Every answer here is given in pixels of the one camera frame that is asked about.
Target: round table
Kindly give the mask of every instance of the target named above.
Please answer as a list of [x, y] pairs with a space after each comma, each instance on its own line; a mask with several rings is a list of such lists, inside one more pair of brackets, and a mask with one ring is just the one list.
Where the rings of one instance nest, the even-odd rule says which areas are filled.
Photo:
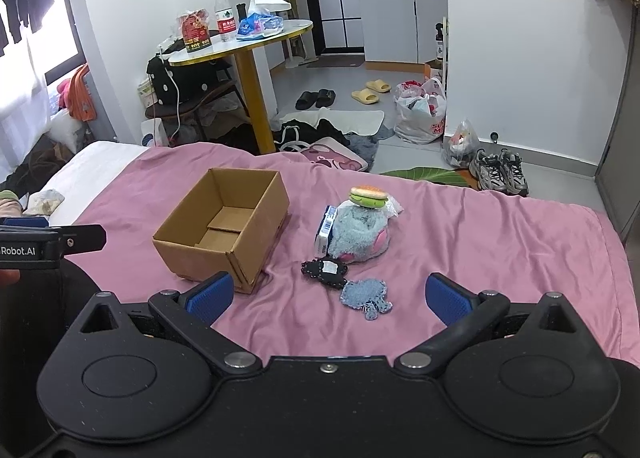
[[271, 36], [265, 40], [255, 40], [252, 42], [241, 42], [238, 40], [223, 42], [220, 36], [214, 36], [211, 38], [212, 44], [210, 47], [191, 53], [187, 52], [185, 48], [179, 50], [169, 57], [169, 64], [172, 66], [185, 66], [187, 64], [205, 63], [233, 54], [236, 58], [238, 77], [242, 85], [242, 90], [244, 91], [244, 99], [254, 127], [255, 139], [258, 142], [260, 153], [262, 155], [275, 153], [276, 147], [273, 144], [273, 135], [267, 117], [267, 109], [264, 104], [264, 98], [262, 97], [258, 70], [255, 67], [254, 55], [251, 51], [254, 50], [254, 48], [264, 47], [265, 45], [300, 36], [304, 32], [311, 30], [313, 26], [313, 22], [308, 20], [285, 20], [284, 30], [280, 34]]

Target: gold table leg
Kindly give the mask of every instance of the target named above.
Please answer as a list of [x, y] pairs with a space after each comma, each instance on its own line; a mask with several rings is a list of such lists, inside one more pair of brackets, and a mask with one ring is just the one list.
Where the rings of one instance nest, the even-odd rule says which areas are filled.
[[275, 153], [273, 134], [267, 117], [267, 108], [262, 97], [262, 88], [255, 67], [253, 50], [239, 50], [235, 53], [238, 76], [244, 91], [244, 100], [249, 110], [249, 117], [254, 126], [255, 139], [262, 155]]

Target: blue gripper pad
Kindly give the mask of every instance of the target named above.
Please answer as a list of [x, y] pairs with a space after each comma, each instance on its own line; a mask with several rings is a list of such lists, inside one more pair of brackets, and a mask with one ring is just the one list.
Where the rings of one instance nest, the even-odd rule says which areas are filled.
[[471, 313], [474, 309], [474, 304], [470, 297], [463, 294], [462, 291], [458, 291], [456, 285], [444, 276], [431, 275], [427, 279], [425, 286], [425, 295], [427, 298], [427, 305], [433, 313], [436, 314], [440, 320], [447, 326], [451, 326], [456, 321], [459, 321], [464, 316]]
[[0, 225], [10, 227], [49, 227], [49, 221], [44, 216], [22, 216], [20, 218], [0, 218]]
[[187, 299], [184, 309], [207, 326], [211, 326], [234, 300], [234, 280], [227, 273], [215, 275], [198, 285], [196, 289]]

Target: blue plush toy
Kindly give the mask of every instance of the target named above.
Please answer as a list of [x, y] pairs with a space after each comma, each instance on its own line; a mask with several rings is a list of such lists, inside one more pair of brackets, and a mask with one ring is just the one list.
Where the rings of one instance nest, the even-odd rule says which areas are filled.
[[329, 244], [329, 256], [351, 263], [379, 256], [389, 247], [388, 218], [382, 209], [338, 209]]

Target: hamburger toy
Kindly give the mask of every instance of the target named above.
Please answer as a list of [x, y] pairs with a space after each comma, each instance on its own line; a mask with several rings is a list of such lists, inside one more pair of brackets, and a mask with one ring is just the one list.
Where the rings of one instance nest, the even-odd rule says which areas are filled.
[[368, 209], [382, 209], [389, 200], [388, 193], [370, 185], [360, 185], [352, 187], [349, 199], [356, 205], [367, 207]]

